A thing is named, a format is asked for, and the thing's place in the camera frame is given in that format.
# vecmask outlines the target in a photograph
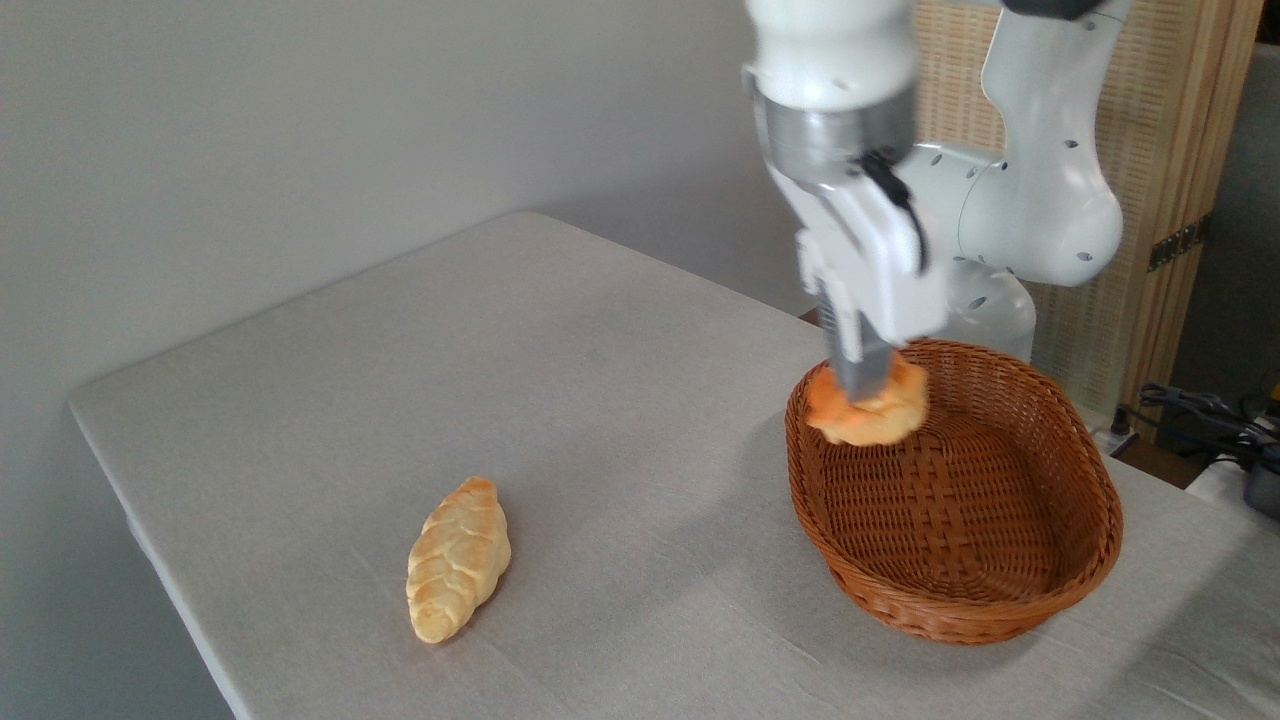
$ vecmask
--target wicker basket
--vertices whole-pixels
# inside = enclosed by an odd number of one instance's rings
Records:
[[[877,620],[987,644],[1079,602],[1115,565],[1120,498],[1062,392],[1029,365],[945,341],[924,427],[895,446],[833,446],[787,404],[791,498],[836,583]]]

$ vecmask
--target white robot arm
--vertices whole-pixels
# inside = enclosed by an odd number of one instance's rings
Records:
[[[956,259],[1057,284],[1110,260],[1120,209],[1093,119],[1129,1],[1005,0],[1061,19],[1001,17],[983,73],[1007,128],[996,156],[913,151],[913,0],[746,0],[765,159],[804,224],[801,279],[851,401],[883,388],[892,346],[947,324]]]

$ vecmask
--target bread roll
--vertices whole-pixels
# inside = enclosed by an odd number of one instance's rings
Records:
[[[509,562],[498,488],[484,478],[467,478],[426,519],[408,553],[404,592],[417,637],[428,643],[453,637],[489,600]]]
[[[884,389],[870,400],[850,404],[831,368],[809,383],[805,423],[822,430],[833,445],[893,445],[920,428],[928,413],[924,368],[895,351]]]

